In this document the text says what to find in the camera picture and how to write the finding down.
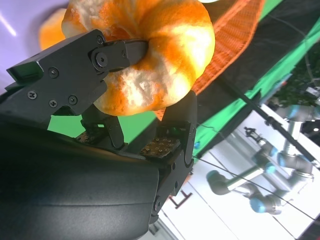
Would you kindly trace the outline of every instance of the light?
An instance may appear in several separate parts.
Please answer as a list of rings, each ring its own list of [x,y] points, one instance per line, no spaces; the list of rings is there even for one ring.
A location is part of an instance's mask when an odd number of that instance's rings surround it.
[[[2,23],[4,25],[4,27],[9,31],[9,33],[16,37],[17,33],[14,30],[14,28],[7,22],[7,20],[2,16],[1,12],[0,12],[0,23]]]

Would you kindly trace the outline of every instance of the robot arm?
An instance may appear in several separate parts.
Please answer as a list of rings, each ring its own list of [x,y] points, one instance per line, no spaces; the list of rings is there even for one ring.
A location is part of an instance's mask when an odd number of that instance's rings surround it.
[[[139,155],[126,152],[118,118],[93,105],[106,91],[103,78],[147,48],[105,42],[94,30],[8,70],[16,83],[0,96],[3,239],[138,239],[178,193],[194,164],[194,92],[166,109]],[[47,131],[51,115],[82,115],[85,132]]]

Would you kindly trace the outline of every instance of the black cable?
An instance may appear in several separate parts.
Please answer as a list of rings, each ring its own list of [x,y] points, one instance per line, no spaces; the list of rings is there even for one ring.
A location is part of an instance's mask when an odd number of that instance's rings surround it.
[[[320,224],[320,221],[316,220],[315,218],[313,218],[312,216],[310,216],[310,215],[307,214],[306,212],[304,212],[304,211],[302,211],[301,209],[299,209],[298,207],[294,206],[291,202],[285,200],[283,197],[275,194],[274,192],[270,191],[269,189],[267,189],[267,188],[265,188],[265,187],[263,187],[263,186],[255,183],[255,182],[253,182],[253,181],[251,181],[251,180],[248,180],[248,179],[246,179],[246,178],[244,178],[244,177],[242,177],[242,176],[240,176],[240,175],[238,175],[238,174],[235,174],[235,173],[233,173],[233,172],[231,172],[231,171],[229,171],[229,170],[226,170],[226,169],[224,169],[223,167],[220,167],[220,166],[218,166],[218,165],[215,165],[215,164],[213,164],[213,163],[211,163],[211,162],[208,162],[208,161],[203,160],[203,159],[201,159],[201,158],[198,158],[198,157],[196,157],[196,156],[193,156],[193,157],[196,158],[196,159],[198,159],[198,160],[200,160],[200,161],[202,161],[202,162],[204,162],[204,163],[206,163],[206,164],[209,164],[209,165],[211,165],[211,166],[213,166],[213,167],[216,167],[216,168],[218,168],[218,169],[220,169],[220,170],[222,170],[222,171],[225,171],[225,172],[227,172],[227,173],[229,173],[229,174],[231,174],[231,175],[235,175],[236,177],[239,177],[239,178],[241,178],[241,179],[243,179],[243,180],[246,180],[247,182],[249,182],[249,183],[251,183],[251,184],[256,185],[257,187],[259,187],[259,188],[267,191],[268,193],[270,193],[270,194],[278,197],[279,199],[285,201],[287,204],[289,204],[290,206],[292,206],[293,208],[295,208],[296,210],[298,210],[299,212],[301,212],[302,214],[306,215],[308,218],[310,218],[311,220],[313,220],[314,222],[316,222],[316,224]]]

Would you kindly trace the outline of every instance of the blue joint cap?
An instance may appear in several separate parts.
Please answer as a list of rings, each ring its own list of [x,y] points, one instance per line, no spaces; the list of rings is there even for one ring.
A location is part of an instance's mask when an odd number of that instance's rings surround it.
[[[278,149],[275,146],[272,146],[269,156],[273,157],[278,152]]]
[[[281,167],[285,167],[285,166],[286,166],[286,162],[285,162],[284,156],[282,155],[281,152],[278,153],[278,155],[277,155],[277,160],[278,160],[278,164],[279,164]]]
[[[276,171],[276,166],[272,162],[268,162],[264,168],[264,172],[267,174],[274,174]]]
[[[298,112],[300,106],[299,105],[292,105],[291,106],[291,112],[288,115],[288,119],[292,119]]]
[[[200,142],[199,141],[195,142],[193,148],[199,149],[199,147],[200,147]]]
[[[256,197],[250,199],[250,206],[252,210],[258,214],[262,214],[266,212],[265,204]]]
[[[209,180],[211,177],[213,177],[215,174],[219,174],[217,170],[212,170],[206,174],[206,179]]]

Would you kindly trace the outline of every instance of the bagel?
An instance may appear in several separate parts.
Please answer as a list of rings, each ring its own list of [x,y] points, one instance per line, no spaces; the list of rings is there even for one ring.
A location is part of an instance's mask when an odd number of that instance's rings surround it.
[[[175,104],[203,74],[215,48],[213,25],[198,0],[70,0],[61,26],[66,38],[99,29],[107,41],[149,42],[139,63],[104,79],[107,91],[94,104],[113,116]]]

